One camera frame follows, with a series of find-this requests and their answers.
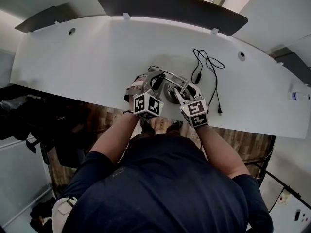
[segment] black cable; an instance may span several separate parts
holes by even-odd
[[[221,110],[221,107],[220,107],[220,101],[219,101],[219,95],[218,95],[218,77],[217,77],[215,68],[217,68],[217,69],[224,69],[224,68],[225,68],[225,65],[224,65],[222,62],[220,62],[219,60],[217,60],[217,59],[215,59],[215,58],[212,58],[212,57],[209,57],[208,54],[207,54],[204,50],[200,50],[200,51],[199,51],[199,50],[197,50],[197,49],[193,49],[193,54],[194,54],[195,57],[197,58],[198,64],[197,64],[196,68],[194,69],[194,71],[192,72],[191,81],[192,81],[193,84],[198,84],[198,83],[200,82],[200,79],[201,79],[201,76],[202,76],[201,72],[202,72],[202,69],[203,69],[203,63],[202,63],[202,61],[200,60],[200,55],[201,55],[201,56],[205,59],[205,64],[206,64],[206,66],[214,73],[214,75],[215,75],[215,80],[216,80],[215,89],[214,89],[214,91],[213,91],[213,94],[212,94],[212,96],[211,96],[209,102],[208,102],[208,105],[211,104],[211,102],[212,102],[212,100],[213,100],[213,97],[214,97],[214,95],[215,95],[215,93],[216,93],[217,100],[218,100],[218,113],[221,114],[221,113],[222,113],[222,110]],[[217,61],[221,66],[220,66],[220,67],[216,66],[214,63],[212,63],[211,60]],[[196,80],[193,81],[193,75],[194,75],[195,71],[198,69],[198,67],[199,67],[200,64],[201,64],[201,70],[200,70],[200,72],[198,73],[198,76],[197,76]]]

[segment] grey panel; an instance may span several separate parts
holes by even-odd
[[[311,70],[294,52],[275,58],[278,62],[283,62],[284,66],[296,75],[303,83],[311,87]]]
[[[56,21],[64,22],[69,20],[70,17],[66,15],[64,12],[62,12],[61,9],[52,6],[26,19],[21,24],[17,25],[15,29],[22,31],[24,33],[28,33],[51,26]]]
[[[216,28],[232,36],[248,19],[219,5],[202,0],[98,0],[109,16],[128,13],[133,17],[153,17]]]

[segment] shoe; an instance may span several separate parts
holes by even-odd
[[[151,127],[151,120],[150,119],[141,118],[139,123],[140,123],[141,128],[146,126],[146,124],[147,124],[147,126]]]
[[[180,128],[183,126],[183,124],[184,124],[183,121],[173,120],[173,123],[172,123],[171,126],[174,126],[174,128],[175,128],[175,126],[176,126],[177,128],[180,129]]]

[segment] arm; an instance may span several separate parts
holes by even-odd
[[[250,233],[272,233],[273,222],[260,194],[257,180],[250,175],[240,175],[232,179],[243,190],[248,206]]]
[[[235,150],[209,125],[195,128],[208,161],[223,174],[234,178],[249,172]]]
[[[113,164],[117,164],[126,149],[138,121],[139,117],[132,113],[125,113],[116,124],[112,125],[102,134],[91,151],[102,153]]]

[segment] wooden floor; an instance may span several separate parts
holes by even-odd
[[[80,106],[88,111],[89,116],[86,122],[88,129],[98,133],[105,132],[118,120],[120,116],[122,116],[123,113],[123,111],[119,109],[84,102],[81,102]],[[165,133],[171,123],[171,120],[161,117],[152,119],[152,127],[155,129],[156,134]],[[132,137],[140,133],[140,130],[141,128],[138,124]],[[214,130],[235,149],[244,162],[257,161],[266,158],[270,144],[272,144],[272,136],[270,135],[246,133],[221,128],[214,128]],[[201,147],[198,135],[189,124],[184,123],[181,129],[181,135],[190,138],[198,148]],[[48,153],[48,156],[50,159],[49,170],[52,185],[56,195],[58,196],[59,189],[57,188],[69,183],[75,169],[60,165],[55,149],[52,149]],[[256,166],[248,165],[247,168],[253,177],[257,177],[259,175],[259,169]]]

